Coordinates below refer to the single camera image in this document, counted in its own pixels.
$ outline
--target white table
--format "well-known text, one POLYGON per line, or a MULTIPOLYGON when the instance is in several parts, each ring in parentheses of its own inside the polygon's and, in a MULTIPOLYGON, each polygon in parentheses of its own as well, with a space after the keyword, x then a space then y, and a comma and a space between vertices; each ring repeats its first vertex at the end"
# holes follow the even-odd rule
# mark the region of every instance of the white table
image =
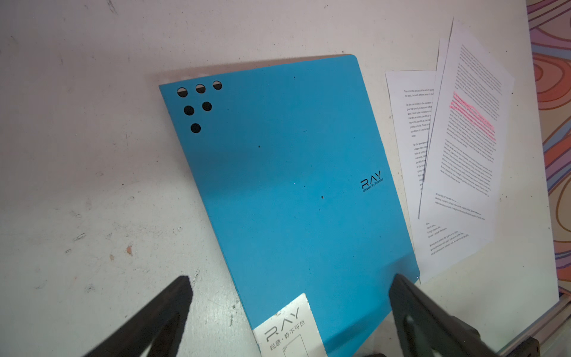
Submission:
POLYGON ((384 72, 435 69, 452 17, 516 85, 497 239, 421 288, 502 347, 557 301, 523 0, 60 0, 0 3, 0 355, 82 355, 181 274, 179 355, 258 355, 158 85, 355 54, 405 208, 384 72))

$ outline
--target stain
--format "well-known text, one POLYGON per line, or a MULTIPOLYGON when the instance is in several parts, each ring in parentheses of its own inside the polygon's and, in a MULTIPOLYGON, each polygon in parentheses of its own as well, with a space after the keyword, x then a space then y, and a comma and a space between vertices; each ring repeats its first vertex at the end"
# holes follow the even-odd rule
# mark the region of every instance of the stain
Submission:
POLYGON ((78 235, 77 237, 75 237, 75 238, 73 239, 73 241, 75 242, 75 241, 77 241, 77 240, 83 239, 83 238, 85 238, 86 236, 87 236, 87 234, 81 233, 80 235, 78 235))
POLYGON ((194 281, 198 278, 198 274, 200 274, 200 269, 198 269, 196 271, 196 274, 194 274, 194 278, 192 279, 192 283, 194 284, 194 281))
POLYGON ((115 10, 115 6, 113 6, 113 3, 111 2, 111 0, 107 0, 107 5, 109 5, 109 10, 111 10, 112 13, 114 13, 115 15, 118 15, 117 10, 115 10))
POLYGON ((46 286, 46 283, 47 283, 47 280, 44 280, 40 285, 34 286, 34 289, 36 289, 36 290, 43 289, 43 287, 46 286))

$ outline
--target patterned fabric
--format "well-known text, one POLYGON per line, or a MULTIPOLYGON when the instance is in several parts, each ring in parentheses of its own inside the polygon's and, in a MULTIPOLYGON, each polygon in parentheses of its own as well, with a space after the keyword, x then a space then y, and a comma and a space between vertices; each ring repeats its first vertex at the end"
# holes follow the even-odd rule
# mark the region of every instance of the patterned fabric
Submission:
POLYGON ((571 0, 527 0, 559 291, 571 295, 571 0))

